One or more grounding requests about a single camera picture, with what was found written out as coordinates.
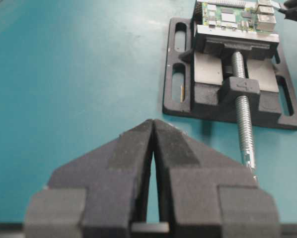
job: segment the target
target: threaded rod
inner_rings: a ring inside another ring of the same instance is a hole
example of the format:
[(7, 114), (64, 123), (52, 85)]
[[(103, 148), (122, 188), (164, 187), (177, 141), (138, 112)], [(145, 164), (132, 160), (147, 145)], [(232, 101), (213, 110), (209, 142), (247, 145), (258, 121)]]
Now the threaded rod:
[[(233, 53), (231, 61), (233, 75), (239, 78), (245, 78), (242, 54), (239, 51)], [(235, 100), (235, 106), (242, 162), (254, 173), (256, 169), (256, 163), (248, 97), (239, 96)]]

